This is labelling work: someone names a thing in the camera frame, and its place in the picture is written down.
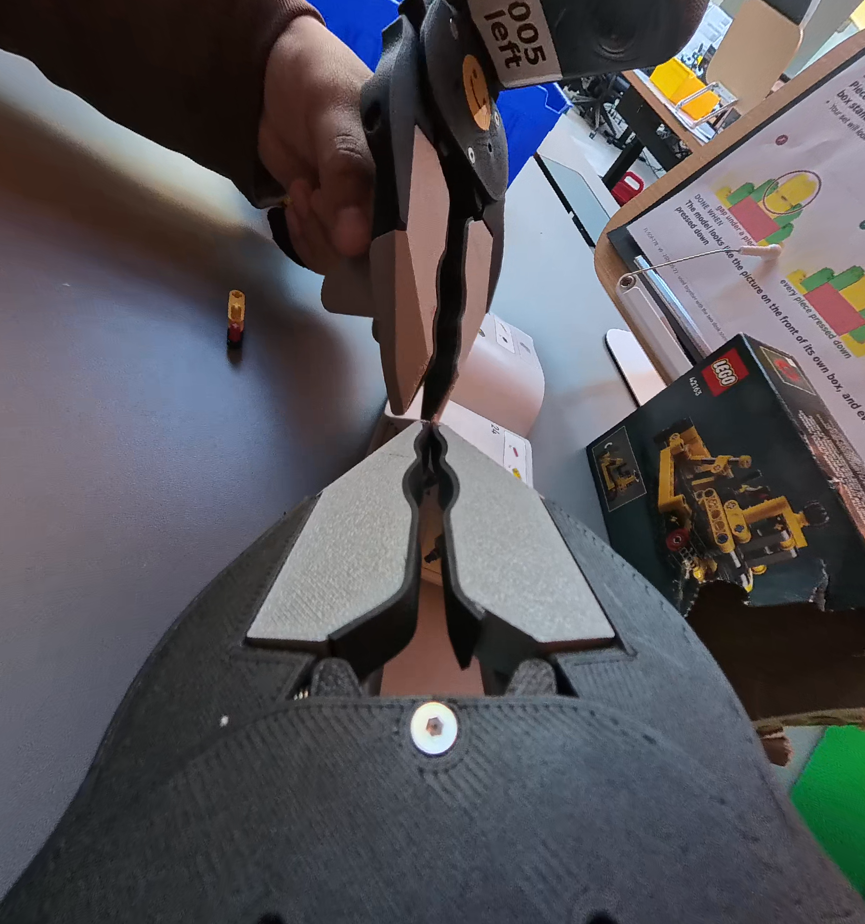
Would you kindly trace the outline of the blue plastic bin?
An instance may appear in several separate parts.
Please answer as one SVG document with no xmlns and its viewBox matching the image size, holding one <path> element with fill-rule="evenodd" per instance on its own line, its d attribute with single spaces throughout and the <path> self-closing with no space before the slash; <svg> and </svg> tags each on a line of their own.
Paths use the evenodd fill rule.
<svg viewBox="0 0 865 924">
<path fill-rule="evenodd" d="M 393 1 L 312 1 L 327 28 L 370 70 L 382 51 L 382 31 L 398 16 Z M 497 99 L 508 143 L 508 182 L 513 183 L 526 162 L 571 107 L 554 83 L 504 90 Z"/>
</svg>

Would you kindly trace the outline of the yellow plastic bin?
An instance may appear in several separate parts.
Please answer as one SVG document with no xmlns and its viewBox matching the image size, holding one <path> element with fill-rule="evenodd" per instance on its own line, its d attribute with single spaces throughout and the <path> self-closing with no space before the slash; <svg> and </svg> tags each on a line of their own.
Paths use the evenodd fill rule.
<svg viewBox="0 0 865 924">
<path fill-rule="evenodd" d="M 673 103 L 677 111 L 692 121 L 707 118 L 721 104 L 719 95 L 713 90 L 706 90 L 706 85 L 693 69 L 676 58 L 657 65 L 649 76 L 649 82 Z"/>
</svg>

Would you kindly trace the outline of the beige chair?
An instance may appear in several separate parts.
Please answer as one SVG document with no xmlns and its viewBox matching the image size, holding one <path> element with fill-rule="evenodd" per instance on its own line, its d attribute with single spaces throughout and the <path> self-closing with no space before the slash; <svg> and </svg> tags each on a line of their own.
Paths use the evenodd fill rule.
<svg viewBox="0 0 865 924">
<path fill-rule="evenodd" d="M 739 116 L 763 102 L 797 54 L 811 1 L 745 1 L 706 70 L 736 99 Z"/>
</svg>

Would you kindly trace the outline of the metal clipboard clip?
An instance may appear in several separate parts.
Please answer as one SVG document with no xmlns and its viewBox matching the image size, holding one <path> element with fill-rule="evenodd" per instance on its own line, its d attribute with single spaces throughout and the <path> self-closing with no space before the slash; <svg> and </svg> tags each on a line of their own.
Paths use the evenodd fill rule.
<svg viewBox="0 0 865 924">
<path fill-rule="evenodd" d="M 609 241 L 625 264 L 614 286 L 614 296 L 623 308 L 628 325 L 646 343 L 652 362 L 668 381 L 688 372 L 709 349 L 692 316 L 662 277 L 662 270 L 715 255 L 773 261 L 783 251 L 782 244 L 721 247 L 652 264 L 626 228 L 612 230 Z"/>
</svg>

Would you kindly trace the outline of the white instruction booklet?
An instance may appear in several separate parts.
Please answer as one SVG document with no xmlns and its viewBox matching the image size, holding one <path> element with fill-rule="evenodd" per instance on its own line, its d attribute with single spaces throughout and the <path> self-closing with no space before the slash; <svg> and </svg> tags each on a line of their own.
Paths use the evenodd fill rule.
<svg viewBox="0 0 865 924">
<path fill-rule="evenodd" d="M 439 422 L 516 479 L 533 487 L 529 433 L 544 399 L 532 337 L 487 313 Z"/>
</svg>

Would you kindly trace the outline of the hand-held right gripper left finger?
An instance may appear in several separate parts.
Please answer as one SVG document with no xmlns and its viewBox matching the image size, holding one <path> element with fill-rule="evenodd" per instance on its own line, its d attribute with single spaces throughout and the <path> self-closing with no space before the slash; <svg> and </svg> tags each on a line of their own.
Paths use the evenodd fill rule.
<svg viewBox="0 0 865 924">
<path fill-rule="evenodd" d="M 414 423 L 324 489 L 246 641 L 345 660 L 364 679 L 412 640 L 430 426 Z"/>
</svg>

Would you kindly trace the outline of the black background desk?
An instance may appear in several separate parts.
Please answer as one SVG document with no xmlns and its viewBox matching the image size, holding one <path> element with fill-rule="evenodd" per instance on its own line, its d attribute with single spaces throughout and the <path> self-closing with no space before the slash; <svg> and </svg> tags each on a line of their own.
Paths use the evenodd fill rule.
<svg viewBox="0 0 865 924">
<path fill-rule="evenodd" d="M 657 93 L 640 71 L 624 71 L 626 90 L 615 110 L 623 122 L 617 139 L 621 152 L 602 180 L 610 191 L 632 169 L 642 154 L 648 154 L 669 172 L 705 144 L 675 118 L 669 101 Z"/>
</svg>

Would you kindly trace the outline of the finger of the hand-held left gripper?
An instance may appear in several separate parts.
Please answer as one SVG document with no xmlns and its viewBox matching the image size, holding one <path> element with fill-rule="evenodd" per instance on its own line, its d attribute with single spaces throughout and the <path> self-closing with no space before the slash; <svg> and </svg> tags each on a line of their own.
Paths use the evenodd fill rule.
<svg viewBox="0 0 865 924">
<path fill-rule="evenodd" d="M 415 127 L 405 228 L 376 238 L 369 250 L 382 371 L 391 410 L 398 416 L 415 400 L 433 358 L 449 206 L 438 153 Z"/>
<path fill-rule="evenodd" d="M 450 222 L 439 268 L 433 356 L 426 372 L 426 418 L 434 421 L 451 396 L 488 310 L 493 237 L 483 221 Z"/>
</svg>

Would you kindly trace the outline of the green sheet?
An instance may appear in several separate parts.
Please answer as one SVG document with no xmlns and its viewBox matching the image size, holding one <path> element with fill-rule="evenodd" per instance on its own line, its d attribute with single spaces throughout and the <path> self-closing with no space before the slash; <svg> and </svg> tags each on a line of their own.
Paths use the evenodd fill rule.
<svg viewBox="0 0 865 924">
<path fill-rule="evenodd" d="M 827 729 L 792 788 L 811 833 L 865 900 L 865 731 Z"/>
</svg>

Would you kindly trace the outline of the grey flat panel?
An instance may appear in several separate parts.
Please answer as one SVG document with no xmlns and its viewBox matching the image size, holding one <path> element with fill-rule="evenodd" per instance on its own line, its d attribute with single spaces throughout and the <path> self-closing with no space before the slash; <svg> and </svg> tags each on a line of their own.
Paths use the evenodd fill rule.
<svg viewBox="0 0 865 924">
<path fill-rule="evenodd" d="M 595 249 L 611 216 L 618 210 L 611 193 L 598 178 L 595 189 L 596 185 L 588 181 L 590 177 L 576 169 L 541 154 L 535 154 L 534 159 L 588 247 Z"/>
</svg>

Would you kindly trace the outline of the dark lego box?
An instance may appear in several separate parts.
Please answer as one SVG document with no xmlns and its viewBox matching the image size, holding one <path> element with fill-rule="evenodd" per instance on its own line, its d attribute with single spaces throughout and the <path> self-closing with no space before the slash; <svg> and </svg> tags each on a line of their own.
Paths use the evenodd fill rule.
<svg viewBox="0 0 865 924">
<path fill-rule="evenodd" d="M 865 463 L 817 382 L 741 334 L 586 448 L 611 547 L 762 733 L 865 728 Z"/>
</svg>

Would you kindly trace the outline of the person's left hand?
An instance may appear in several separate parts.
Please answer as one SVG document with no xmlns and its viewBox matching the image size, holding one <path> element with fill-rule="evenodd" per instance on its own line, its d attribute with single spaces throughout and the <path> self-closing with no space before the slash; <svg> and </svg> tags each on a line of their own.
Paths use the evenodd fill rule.
<svg viewBox="0 0 865 924">
<path fill-rule="evenodd" d="M 312 16 L 295 18 L 268 58 L 258 155 L 290 197 L 297 256 L 320 274 L 369 249 L 375 166 L 360 98 L 370 75 Z"/>
</svg>

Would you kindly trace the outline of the person's left forearm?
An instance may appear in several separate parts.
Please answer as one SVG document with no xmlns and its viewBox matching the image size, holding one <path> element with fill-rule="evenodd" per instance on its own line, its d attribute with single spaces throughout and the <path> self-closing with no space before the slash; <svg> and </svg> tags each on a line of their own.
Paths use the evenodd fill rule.
<svg viewBox="0 0 865 924">
<path fill-rule="evenodd" d="M 0 50 L 103 116 L 230 179 L 284 193 L 258 155 L 265 72 L 298 1 L 0 1 Z"/>
</svg>

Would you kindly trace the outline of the white rounded flat plate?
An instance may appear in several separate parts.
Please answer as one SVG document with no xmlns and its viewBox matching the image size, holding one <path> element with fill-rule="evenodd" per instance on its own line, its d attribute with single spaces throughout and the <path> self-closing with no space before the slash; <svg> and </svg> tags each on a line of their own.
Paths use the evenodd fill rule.
<svg viewBox="0 0 865 924">
<path fill-rule="evenodd" d="M 667 385 L 629 330 L 611 328 L 604 335 L 611 359 L 638 407 L 654 399 Z"/>
</svg>

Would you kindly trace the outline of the black office chair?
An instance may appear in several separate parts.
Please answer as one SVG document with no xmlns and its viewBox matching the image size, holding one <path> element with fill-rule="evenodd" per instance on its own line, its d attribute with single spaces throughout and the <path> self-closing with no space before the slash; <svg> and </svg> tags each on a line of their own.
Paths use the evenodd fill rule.
<svg viewBox="0 0 865 924">
<path fill-rule="evenodd" d="M 616 80 L 619 74 L 600 74 L 577 77 L 563 84 L 563 90 L 577 114 L 588 124 L 590 131 L 604 133 L 610 139 L 618 134 L 611 121 L 609 106 L 620 97 Z"/>
</svg>

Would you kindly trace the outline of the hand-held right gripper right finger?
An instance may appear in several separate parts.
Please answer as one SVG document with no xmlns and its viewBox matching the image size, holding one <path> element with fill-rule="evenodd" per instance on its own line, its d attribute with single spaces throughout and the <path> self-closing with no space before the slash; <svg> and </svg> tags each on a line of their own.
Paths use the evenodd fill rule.
<svg viewBox="0 0 865 924">
<path fill-rule="evenodd" d="M 434 474 L 448 639 L 484 691 L 505 691 L 525 661 L 615 651 L 611 618 L 535 490 L 445 425 Z"/>
</svg>

